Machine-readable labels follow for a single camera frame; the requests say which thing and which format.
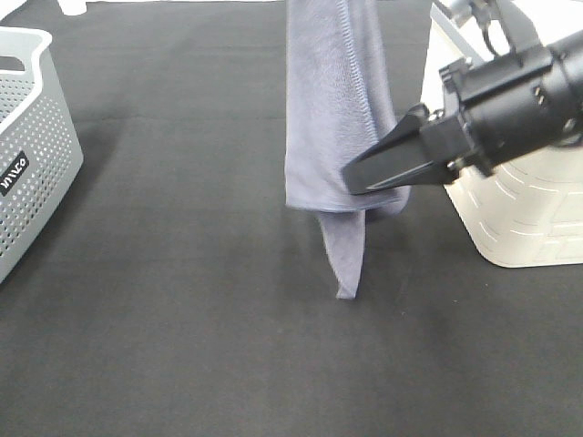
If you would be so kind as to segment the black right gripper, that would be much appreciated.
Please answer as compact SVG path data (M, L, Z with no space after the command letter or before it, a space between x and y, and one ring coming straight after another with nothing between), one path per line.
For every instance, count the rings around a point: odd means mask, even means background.
M495 167L565 138L565 57L531 46L481 66L457 60L440 71L441 107L410 108L374 146L342 169L352 195L444 185L463 168Z

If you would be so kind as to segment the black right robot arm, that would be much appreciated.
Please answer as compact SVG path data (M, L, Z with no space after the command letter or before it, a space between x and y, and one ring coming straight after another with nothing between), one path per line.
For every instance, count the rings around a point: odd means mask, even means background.
M468 167L490 177L501 164L542 147L574 147L582 137L580 32L479 66L459 58L439 74L443 108L411 107L346 164L351 194L449 185Z

